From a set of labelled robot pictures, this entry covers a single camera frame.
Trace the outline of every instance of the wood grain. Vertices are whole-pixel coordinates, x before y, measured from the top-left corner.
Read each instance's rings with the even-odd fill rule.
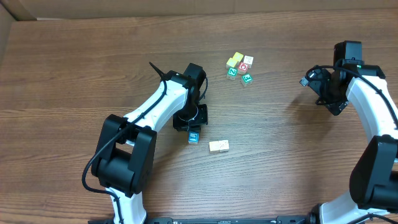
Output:
[[[0,71],[0,222],[111,217],[109,197],[87,192],[81,172],[107,115],[158,87],[148,61],[179,72],[193,62],[209,78],[199,144],[171,121],[159,133],[144,191],[150,216],[306,214],[348,189],[367,142],[352,106],[332,116],[299,80],[331,64],[336,43],[360,40],[396,102],[397,36],[397,9],[14,23]],[[236,51],[254,57],[247,88],[225,77]],[[222,139],[229,152],[210,154],[208,142]]]

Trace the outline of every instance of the cable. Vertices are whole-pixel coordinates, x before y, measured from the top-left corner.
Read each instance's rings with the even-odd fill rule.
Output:
[[[306,72],[306,74],[305,74],[306,78],[308,77],[308,74],[309,74],[311,71],[314,71],[314,70],[316,70],[316,69],[322,69],[322,68],[331,68],[331,69],[334,69],[334,70],[341,70],[341,71],[344,71],[344,72],[346,72],[346,73],[352,74],[352,75],[353,75],[354,77],[356,77],[356,78],[360,78],[363,82],[365,82],[366,84],[368,84],[368,85],[369,85],[374,91],[376,91],[376,93],[379,94],[380,97],[383,99],[384,103],[386,104],[386,106],[387,106],[387,108],[388,108],[388,110],[389,110],[389,112],[390,112],[390,114],[391,114],[392,120],[394,121],[394,123],[395,123],[395,125],[396,125],[396,127],[397,127],[397,129],[398,129],[398,118],[397,118],[397,115],[396,115],[394,109],[392,108],[390,102],[388,101],[387,97],[383,94],[382,90],[378,89],[375,85],[373,85],[373,83],[371,83],[369,80],[365,79],[365,78],[364,78],[362,75],[360,75],[359,73],[353,72],[353,71],[348,70],[348,69],[346,69],[346,68],[341,68],[341,67],[336,67],[336,66],[331,66],[331,65],[322,65],[322,66],[318,66],[318,65],[317,65],[317,66],[311,68],[310,70],[308,70],[308,71]]]
[[[149,62],[149,64],[153,67],[156,68],[155,65],[153,65],[152,63]],[[107,190],[100,190],[100,189],[94,189],[92,187],[89,187],[86,183],[86,176],[87,176],[87,172],[88,169],[90,168],[90,166],[93,164],[94,160],[98,157],[98,155],[101,154],[101,152],[109,145],[111,144],[111,142],[115,142],[116,140],[118,140],[128,129],[130,129],[131,127],[133,127],[133,125],[135,125],[136,122],[138,122],[140,119],[144,118],[144,116],[150,111],[152,110],[161,100],[162,98],[166,95],[167,92],[167,84],[166,81],[164,79],[164,73],[162,71],[160,71],[159,69],[155,69],[156,72],[159,74],[161,81],[163,81],[164,84],[164,90],[161,94],[161,96],[159,97],[159,99],[157,99],[150,107],[148,107],[148,109],[146,109],[143,113],[141,113],[134,121],[132,121],[131,123],[129,123],[128,125],[126,125],[126,127],[124,127],[123,129],[121,129],[117,134],[115,134],[115,136],[113,136],[113,138],[111,138],[111,140],[109,140],[96,154],[94,154],[94,156],[88,161],[83,174],[81,175],[81,182],[84,186],[84,188],[90,192],[94,192],[94,193],[100,193],[100,194],[108,194],[112,197],[114,197],[114,201],[116,202],[116,205],[118,207],[118,215],[119,215],[119,223],[123,224],[123,217],[122,217],[122,213],[121,213],[121,206],[120,206],[120,201],[119,201],[119,197],[110,191]]]
[[[207,77],[206,77],[206,88],[205,88],[205,91],[203,91],[203,93],[202,93],[201,96],[199,97],[199,100],[198,100],[198,101],[200,101],[202,98],[206,98],[206,97],[205,97],[205,94],[206,94],[206,91],[207,91],[207,84],[208,84],[208,80],[207,80]]]
[[[381,220],[384,220],[384,221],[386,221],[386,222],[388,222],[388,223],[398,224],[398,222],[396,222],[396,221],[394,221],[394,220],[391,220],[390,218],[384,217],[384,216],[382,216],[382,215],[376,215],[376,214],[373,214],[373,213],[368,213],[368,214],[366,214],[366,215],[364,215],[364,216],[362,216],[362,217],[359,217],[359,218],[355,219],[354,221],[351,221],[351,222],[349,222],[349,223],[347,223],[347,224],[357,224],[357,223],[361,223],[361,222],[367,220],[368,218],[369,218],[370,220],[372,220],[372,221],[373,221],[373,218],[380,218]]]

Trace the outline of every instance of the yellow cube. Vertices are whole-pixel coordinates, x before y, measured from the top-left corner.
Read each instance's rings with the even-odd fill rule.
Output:
[[[241,53],[239,53],[239,52],[236,52],[236,53],[234,54],[233,59],[237,60],[238,63],[240,63],[240,62],[242,61],[242,59],[243,59],[243,54],[241,54]]]
[[[228,62],[226,63],[226,68],[234,68],[237,63],[238,63],[237,60],[229,58]]]

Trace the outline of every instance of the small block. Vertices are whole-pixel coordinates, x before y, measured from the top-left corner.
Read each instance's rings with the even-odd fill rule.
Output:
[[[219,152],[220,151],[220,144],[219,141],[209,142],[210,152]]]
[[[228,152],[229,150],[229,142],[228,140],[218,141],[220,152]]]
[[[253,82],[253,77],[250,74],[245,74],[242,76],[242,84],[244,87],[250,85]]]
[[[188,133],[188,143],[189,144],[198,144],[199,142],[199,133],[190,131]]]
[[[230,80],[235,80],[237,72],[238,72],[237,69],[229,68],[226,77],[229,78]]]
[[[241,62],[238,67],[238,74],[244,75],[248,71],[249,66]]]
[[[242,61],[242,59],[243,59],[243,54],[241,54],[241,53],[239,53],[239,52],[236,52],[236,53],[234,54],[233,59],[237,60],[238,63],[240,63],[240,62]]]
[[[238,64],[238,61],[233,59],[233,58],[229,58],[229,60],[226,63],[226,68],[234,68],[236,66],[236,64]]]
[[[251,68],[251,65],[253,64],[253,60],[254,60],[254,57],[245,55],[244,59],[243,59],[243,63],[248,65],[249,68]]]

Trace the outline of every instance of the blue cube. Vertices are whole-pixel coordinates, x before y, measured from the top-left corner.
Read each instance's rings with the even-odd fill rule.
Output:
[[[188,134],[188,143],[189,144],[198,144],[199,142],[199,133],[190,131]]]

